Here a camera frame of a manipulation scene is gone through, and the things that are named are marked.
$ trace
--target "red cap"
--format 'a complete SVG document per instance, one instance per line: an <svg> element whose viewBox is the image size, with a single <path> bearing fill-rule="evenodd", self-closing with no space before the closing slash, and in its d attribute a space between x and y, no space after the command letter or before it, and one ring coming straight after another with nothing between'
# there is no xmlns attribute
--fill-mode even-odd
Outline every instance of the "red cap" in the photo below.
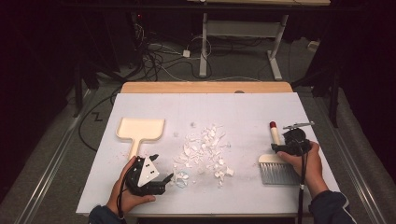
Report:
<svg viewBox="0 0 396 224"><path fill-rule="evenodd" d="M276 123L274 121L270 122L270 128L276 128Z"/></svg>

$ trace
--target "hand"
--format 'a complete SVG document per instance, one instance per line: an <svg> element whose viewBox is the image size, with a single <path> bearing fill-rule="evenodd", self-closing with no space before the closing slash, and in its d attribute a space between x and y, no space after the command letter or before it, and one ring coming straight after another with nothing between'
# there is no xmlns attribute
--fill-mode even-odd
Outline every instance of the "hand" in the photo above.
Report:
<svg viewBox="0 0 396 224"><path fill-rule="evenodd" d="M134 164L134 161L136 160L136 157L132 157L129 162L125 165L125 167L122 169L122 172L120 174L120 178L116 181L114 184L113 190L111 191L110 198L108 199L108 202L106 206L117 216L119 215L119 210L117 208L117 197L120 194L120 187L121 187L121 182L122 179L124 178L126 172L128 169ZM131 211L134 207L138 206L139 204L142 203L150 203L154 202L155 197L153 195L145 195L143 197L136 196L131 194L129 190L125 190L122 192L122 205L121 209L124 214L128 213Z"/></svg>
<svg viewBox="0 0 396 224"><path fill-rule="evenodd" d="M301 157L291 156L286 152L278 151L276 153L283 161L290 163L298 175L301 175L302 160ZM306 173L305 180L308 185L311 197L315 198L319 193L327 190L328 187L322 176L322 164L319 156L319 144L311 142L311 150L306 154Z"/></svg>

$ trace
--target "desk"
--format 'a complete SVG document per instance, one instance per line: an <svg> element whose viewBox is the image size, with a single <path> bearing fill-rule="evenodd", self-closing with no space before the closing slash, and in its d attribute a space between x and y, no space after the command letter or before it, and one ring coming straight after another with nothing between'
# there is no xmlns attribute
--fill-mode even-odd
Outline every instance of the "desk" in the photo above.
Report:
<svg viewBox="0 0 396 224"><path fill-rule="evenodd" d="M187 134L200 134L204 127L213 123L222 125L221 129L226 132L221 140L224 141L222 144L227 143L231 146L223 150L222 156L235 171L234 176L227 177L223 186L219 187L217 180L209 172L198 175L194 168L177 167L189 173L190 184L184 189L168 184L165 194L157 196L155 203L138 206L129 215L296 217L298 187L264 186L258 164L261 154L274 153L270 147L272 139L268 127L271 120L275 120L279 127L308 121L297 93L291 92L289 84L125 83L121 94L117 96L93 162L78 205L78 214L86 215L96 204L106 203L120 170L127 162L131 143L121 142L116 136L122 117L165 119L161 139L154 144L143 144L139 150L141 156L159 154L155 165L159 172L164 174L173 172L174 158L180 154ZM192 121L196 123L196 127L191 127ZM311 127L303 129L308 139L318 141ZM329 164L321 152L320 156L323 175L329 188L339 190ZM306 213L310 201L309 192L306 190Z"/></svg>
<svg viewBox="0 0 396 224"><path fill-rule="evenodd" d="M328 6L330 0L205 0L205 4L253 4L253 5L283 5L283 6ZM207 36L208 35L231 35L252 37L274 37L275 42L272 50L267 51L268 62L273 71L274 79L282 80L279 67L276 62L276 53L282 40L283 32L289 15L283 15L281 22L257 22L257 21L210 21L207 13L204 13L202 48L199 76L206 77L207 65Z"/></svg>

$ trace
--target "blue sleeve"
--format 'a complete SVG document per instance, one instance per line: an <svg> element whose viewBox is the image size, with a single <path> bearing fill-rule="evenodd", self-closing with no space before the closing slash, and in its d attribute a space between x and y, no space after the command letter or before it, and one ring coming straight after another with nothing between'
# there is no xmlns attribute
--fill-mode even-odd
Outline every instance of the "blue sleeve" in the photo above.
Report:
<svg viewBox="0 0 396 224"><path fill-rule="evenodd" d="M321 192L309 205L315 224L356 223L349 214L349 201L340 192L329 190Z"/></svg>
<svg viewBox="0 0 396 224"><path fill-rule="evenodd" d="M116 214L111 212L106 206L97 205L92 209L89 216L90 224L121 224Z"/></svg>

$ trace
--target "white desk leg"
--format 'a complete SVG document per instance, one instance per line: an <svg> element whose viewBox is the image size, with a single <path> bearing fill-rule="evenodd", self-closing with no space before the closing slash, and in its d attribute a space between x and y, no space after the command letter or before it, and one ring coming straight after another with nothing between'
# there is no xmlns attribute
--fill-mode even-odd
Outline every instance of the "white desk leg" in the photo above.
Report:
<svg viewBox="0 0 396 224"><path fill-rule="evenodd" d="M270 62L271 69L273 71L274 78L276 81L282 80L282 76L280 75L279 67L277 66L277 62L276 62L276 53L277 53L277 49L279 48L280 41L282 40L282 35L283 35L283 32L285 31L286 22L288 21L288 17L289 17L289 15L284 15L282 17L282 22L279 24L279 28L276 33L274 48L273 48L273 50L267 51L268 60Z"/></svg>
<svg viewBox="0 0 396 224"><path fill-rule="evenodd" d="M204 13L204 19L202 22L202 49L201 49L201 61L199 65L199 77L206 77L206 63L207 63L206 25L207 25L207 13Z"/></svg>

